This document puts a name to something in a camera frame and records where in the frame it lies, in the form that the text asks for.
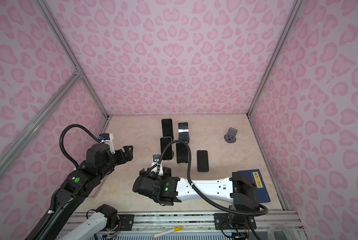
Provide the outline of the grey round phone stand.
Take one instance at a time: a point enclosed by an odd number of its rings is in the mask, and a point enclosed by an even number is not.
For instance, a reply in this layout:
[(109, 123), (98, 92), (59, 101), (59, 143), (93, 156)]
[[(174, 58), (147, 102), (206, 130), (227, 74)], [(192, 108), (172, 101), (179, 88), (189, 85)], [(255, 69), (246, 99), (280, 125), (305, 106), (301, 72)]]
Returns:
[(235, 143), (237, 141), (237, 133), (237, 129), (229, 128), (227, 134), (224, 135), (224, 140), (229, 144)]

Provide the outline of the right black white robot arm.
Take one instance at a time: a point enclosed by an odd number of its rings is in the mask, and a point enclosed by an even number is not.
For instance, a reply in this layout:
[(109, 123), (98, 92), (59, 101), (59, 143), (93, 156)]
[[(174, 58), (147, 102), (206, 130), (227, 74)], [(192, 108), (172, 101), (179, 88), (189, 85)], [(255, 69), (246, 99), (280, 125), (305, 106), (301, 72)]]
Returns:
[(249, 225), (255, 217), (268, 213), (268, 209), (259, 202), (257, 185), (239, 172), (233, 172), (230, 178), (192, 182), (172, 177), (171, 174), (155, 177), (141, 172), (132, 191), (162, 206), (202, 199), (228, 213), (228, 224), (231, 227)]

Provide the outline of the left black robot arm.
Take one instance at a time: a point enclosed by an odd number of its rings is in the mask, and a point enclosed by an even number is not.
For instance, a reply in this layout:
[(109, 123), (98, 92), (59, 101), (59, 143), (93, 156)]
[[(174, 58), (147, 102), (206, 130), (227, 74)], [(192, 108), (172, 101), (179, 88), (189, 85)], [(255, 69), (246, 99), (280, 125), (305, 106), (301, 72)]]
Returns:
[(27, 240), (54, 240), (75, 210), (115, 167), (133, 159), (133, 146), (111, 152), (105, 143), (87, 150), (86, 160), (71, 172), (51, 197), (50, 207)]

